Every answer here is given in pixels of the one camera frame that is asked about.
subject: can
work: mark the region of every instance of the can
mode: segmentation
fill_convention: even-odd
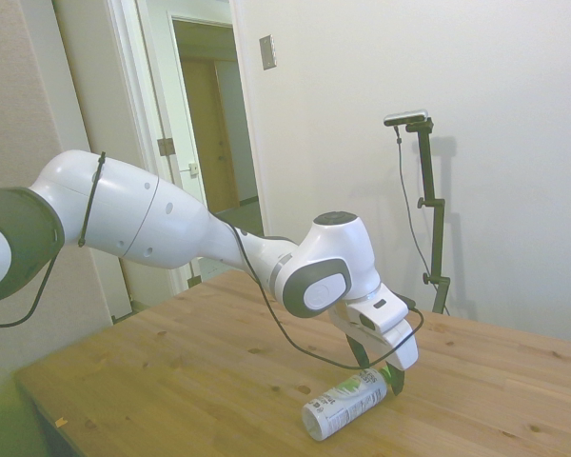
[[[378,405],[387,395],[382,371],[367,368],[303,406],[303,423],[314,440],[323,441]]]

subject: wooden door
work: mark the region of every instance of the wooden door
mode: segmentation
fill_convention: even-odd
[[[239,207],[226,123],[213,61],[182,61],[188,107],[199,154],[207,207],[212,212]]]

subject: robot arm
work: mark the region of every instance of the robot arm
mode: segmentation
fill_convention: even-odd
[[[50,161],[30,189],[0,189],[0,299],[24,286],[63,244],[78,241],[96,171],[97,155],[71,150]],[[13,207],[30,213],[25,225]],[[27,240],[29,231],[38,240]],[[299,246],[237,231],[261,285],[293,315],[312,317],[329,309],[336,327],[377,353],[393,349],[412,331],[404,319],[406,305],[374,268],[359,217],[319,216]],[[229,225],[183,190],[111,159],[101,170],[86,244],[153,267],[178,268],[209,257],[251,274]],[[13,278],[14,269],[20,272]],[[417,356],[411,337],[387,361],[406,369]]]

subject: wall plate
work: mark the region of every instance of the wall plate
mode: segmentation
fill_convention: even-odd
[[[277,59],[275,58],[275,42],[273,35],[265,36],[260,39],[260,54],[263,57],[263,67],[265,70],[277,67]]]

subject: black cable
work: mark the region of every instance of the black cable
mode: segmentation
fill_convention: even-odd
[[[384,359],[386,359],[387,357],[389,357],[391,354],[393,354],[396,350],[398,350],[406,341],[408,341],[418,330],[419,328],[421,328],[423,326],[423,322],[424,322],[424,318],[423,315],[421,314],[420,311],[418,311],[416,308],[410,308],[411,311],[416,312],[417,314],[419,314],[419,316],[421,316],[421,322],[408,334],[406,335],[406,337],[397,345],[395,346],[393,349],[391,349],[387,354],[379,357],[378,359],[376,359],[374,362],[369,363],[367,366],[361,366],[361,365],[357,365],[357,366],[350,366],[350,365],[344,365],[344,364],[340,364],[338,362],[335,362],[331,359],[328,359],[326,357],[322,357],[321,355],[317,355],[314,354],[313,352],[310,352],[304,348],[301,348],[300,346],[298,346],[296,343],[294,343],[294,341],[290,338],[290,336],[287,334],[286,329],[284,328],[284,326],[282,325],[281,322],[279,322],[279,319],[277,318],[277,315],[275,314],[275,311],[273,310],[273,307],[270,305],[270,303],[268,302],[268,298],[266,297],[266,293],[264,288],[262,287],[262,284],[260,282],[260,278],[258,277],[258,275],[256,274],[256,271],[254,270],[254,267],[251,265],[251,262],[249,262],[249,259],[247,258],[247,253],[246,253],[246,249],[244,248],[244,244],[241,241],[241,237],[239,236],[239,233],[237,232],[237,229],[230,224],[228,221],[225,221],[224,219],[221,219],[220,217],[216,216],[214,214],[214,216],[218,219],[220,219],[222,222],[224,222],[225,224],[227,224],[233,231],[233,233],[235,234],[235,240],[237,241],[237,245],[239,246],[239,250],[241,251],[242,255],[244,256],[244,259],[246,260],[246,264],[247,267],[249,268],[249,270],[251,271],[252,277],[254,278],[254,281],[256,281],[256,283],[258,284],[258,287],[260,288],[261,293],[263,294],[263,298],[265,299],[265,304],[266,307],[268,308],[268,310],[270,311],[270,315],[273,317],[273,320],[275,321],[275,323],[277,324],[277,326],[279,327],[279,330],[282,332],[282,334],[285,336],[285,338],[287,339],[287,341],[294,346],[296,349],[298,349],[300,352],[302,352],[303,354],[306,354],[310,357],[313,357],[315,359],[321,360],[323,362],[326,362],[328,364],[331,364],[335,367],[339,367],[339,368],[344,368],[344,369],[366,369],[366,368],[370,368],[370,367],[374,367],[375,365],[377,365],[379,362],[383,361]]]
[[[425,260],[423,252],[419,247],[419,242],[417,241],[417,235],[415,234],[415,229],[413,229],[412,227],[412,217],[410,215],[410,205],[408,204],[408,194],[406,193],[406,186],[404,185],[404,174],[402,173],[402,138],[400,137],[400,130],[398,129],[398,126],[393,126],[393,129],[396,130],[396,136],[398,137],[397,142],[398,142],[398,156],[400,158],[400,164],[399,164],[400,182],[402,183],[402,192],[404,193],[404,201],[406,202],[406,213],[408,214],[408,226],[410,227],[410,233],[412,234],[412,239],[414,240],[415,246],[417,247],[417,252],[419,252],[421,260],[423,260],[423,265],[425,265],[425,271],[427,273],[427,276],[431,276],[431,273],[429,272],[429,266],[427,265],[427,261]],[[436,293],[438,293],[438,287],[433,283],[431,283],[431,285],[436,290]],[[446,305],[444,305],[444,310],[446,311],[446,314],[450,316],[450,311],[448,310]]]
[[[47,284],[47,281],[49,280],[50,271],[53,269],[53,265],[55,265],[55,260],[57,260],[57,255],[55,255],[55,257],[53,257],[49,263],[49,267],[47,268],[47,272],[45,273],[45,277],[42,280],[42,284],[40,285],[40,288],[38,289],[38,292],[36,293],[36,299],[34,300],[34,303],[31,306],[28,314],[26,314],[25,317],[19,319],[18,321],[11,322],[9,324],[0,324],[0,328],[10,328],[10,327],[15,327],[15,326],[18,326],[20,324],[23,324],[36,311],[36,308],[38,307],[38,302],[40,302],[40,297],[42,296],[42,292],[45,289],[45,285]]]

